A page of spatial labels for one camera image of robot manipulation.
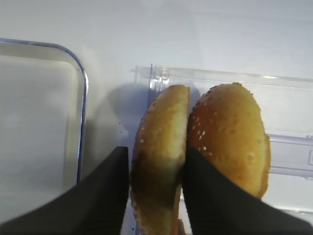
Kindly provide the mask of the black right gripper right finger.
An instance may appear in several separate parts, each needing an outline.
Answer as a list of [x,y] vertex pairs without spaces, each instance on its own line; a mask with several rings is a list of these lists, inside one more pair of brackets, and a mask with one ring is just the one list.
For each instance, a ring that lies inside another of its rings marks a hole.
[[183,196],[194,235],[311,235],[309,222],[245,192],[195,148],[186,150]]

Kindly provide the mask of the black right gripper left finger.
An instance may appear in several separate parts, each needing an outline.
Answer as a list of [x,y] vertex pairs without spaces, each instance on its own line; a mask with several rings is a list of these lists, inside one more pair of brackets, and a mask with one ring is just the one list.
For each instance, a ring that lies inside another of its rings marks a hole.
[[3,223],[0,233],[118,235],[128,196],[128,148],[120,146],[75,187],[48,204]]

